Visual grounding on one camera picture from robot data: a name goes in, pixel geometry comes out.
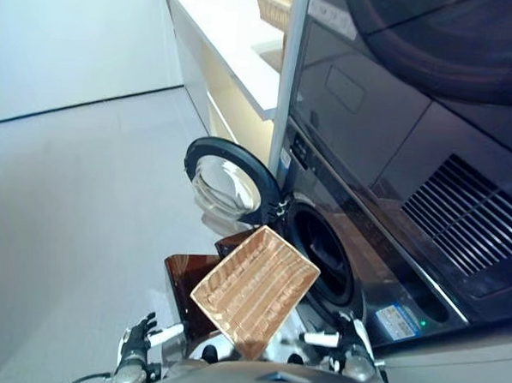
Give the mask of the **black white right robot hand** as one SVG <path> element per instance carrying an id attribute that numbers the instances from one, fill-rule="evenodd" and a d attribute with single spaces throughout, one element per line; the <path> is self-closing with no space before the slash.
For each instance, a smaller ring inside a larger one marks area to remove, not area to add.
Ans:
<path id="1" fill-rule="evenodd" d="M 309 345 L 330 348 L 340 353 L 361 351 L 370 363 L 374 362 L 374 354 L 363 321 L 352 320 L 341 316 L 334 323 L 334 332 L 304 332 L 300 340 Z"/>

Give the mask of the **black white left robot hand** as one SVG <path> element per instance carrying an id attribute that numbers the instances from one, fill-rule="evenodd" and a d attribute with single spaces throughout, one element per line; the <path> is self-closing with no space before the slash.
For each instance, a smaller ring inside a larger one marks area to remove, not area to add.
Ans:
<path id="1" fill-rule="evenodd" d="M 118 344 L 117 362 L 131 356 L 146 361 L 149 350 L 180 336 L 186 328 L 187 325 L 180 321 L 158 329 L 157 314 L 153 311 L 123 333 Z"/>

